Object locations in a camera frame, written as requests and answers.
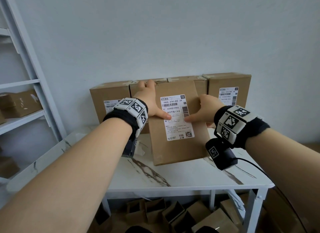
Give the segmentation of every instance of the person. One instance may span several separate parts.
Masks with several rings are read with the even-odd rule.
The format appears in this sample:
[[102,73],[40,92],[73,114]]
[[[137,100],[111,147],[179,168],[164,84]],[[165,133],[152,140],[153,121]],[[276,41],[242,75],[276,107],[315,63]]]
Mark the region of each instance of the person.
[[[156,105],[155,83],[138,86],[134,97],[146,103],[148,115],[170,119]],[[186,122],[212,123],[224,106],[210,95],[200,102]],[[101,123],[14,195],[0,211],[0,232],[86,232],[131,133],[119,118]],[[245,149],[295,207],[310,221],[320,219],[320,154],[271,128],[248,138]]]

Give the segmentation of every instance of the person's left arm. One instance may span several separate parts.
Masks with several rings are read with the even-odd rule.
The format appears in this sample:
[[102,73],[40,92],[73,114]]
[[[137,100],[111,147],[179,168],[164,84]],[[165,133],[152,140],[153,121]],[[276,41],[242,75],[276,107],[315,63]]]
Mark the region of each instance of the person's left arm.
[[[155,102],[155,83],[139,84],[135,95],[148,115],[171,116]],[[86,232],[111,182],[132,133],[110,118],[22,188],[0,211],[0,232]]]

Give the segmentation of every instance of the horizontal barcode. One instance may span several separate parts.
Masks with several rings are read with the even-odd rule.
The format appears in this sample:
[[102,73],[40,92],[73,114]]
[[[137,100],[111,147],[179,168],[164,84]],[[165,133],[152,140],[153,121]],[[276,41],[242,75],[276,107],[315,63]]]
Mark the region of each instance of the horizontal barcode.
[[236,97],[236,96],[233,96],[233,97],[232,97],[232,103],[231,103],[231,105],[232,105],[232,106],[235,106],[235,105],[236,105],[236,101],[237,101],[237,97]]
[[188,106],[182,106],[183,117],[189,116]]
[[169,104],[163,104],[162,107],[167,107],[167,106],[177,106],[178,103],[169,103]]

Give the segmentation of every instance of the white table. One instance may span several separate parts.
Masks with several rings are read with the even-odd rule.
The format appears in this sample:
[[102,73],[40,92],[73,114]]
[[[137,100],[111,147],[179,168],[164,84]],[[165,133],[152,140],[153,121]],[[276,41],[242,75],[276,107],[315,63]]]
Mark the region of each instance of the white table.
[[[77,141],[90,133],[95,127],[83,127],[68,135],[36,162],[15,176],[8,184],[7,191],[20,190],[26,183],[56,160]],[[215,137],[214,129],[208,129],[210,137]],[[210,157],[154,166],[151,155],[149,134],[141,134],[139,145],[133,159],[121,158],[113,179],[103,200],[109,211],[107,199],[134,197],[163,197],[178,195],[210,194],[210,208],[213,209],[215,190],[226,190],[235,202],[239,216],[243,220],[243,231],[254,232],[263,200],[268,188],[274,186],[261,171],[245,161],[224,171],[216,168]],[[239,158],[254,160],[243,149],[233,149]],[[246,210],[239,207],[234,196],[235,189],[251,189]]]

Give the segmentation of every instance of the black cable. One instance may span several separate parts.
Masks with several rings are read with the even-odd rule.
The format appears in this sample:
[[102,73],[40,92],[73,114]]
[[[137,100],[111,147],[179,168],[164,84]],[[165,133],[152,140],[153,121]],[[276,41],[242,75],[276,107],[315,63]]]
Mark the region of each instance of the black cable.
[[[255,165],[254,163],[246,160],[246,159],[243,159],[243,158],[232,158],[231,161],[234,161],[234,160],[242,160],[242,161],[245,161],[245,162],[248,162],[249,164],[252,164],[254,167],[256,167],[257,169],[259,169],[263,174],[265,174],[270,180],[271,178],[261,169],[259,168],[259,166]],[[300,221],[304,231],[306,233],[308,233],[308,231],[306,230],[306,228],[304,227],[303,223],[302,223],[302,220],[300,219],[299,215],[297,214],[297,212],[295,211],[293,205],[290,203],[289,199],[285,196],[285,194],[280,190],[280,188],[278,188],[278,190],[282,193],[283,197],[287,200],[287,202],[290,204],[292,210],[294,211],[295,215],[297,216],[298,220]]]

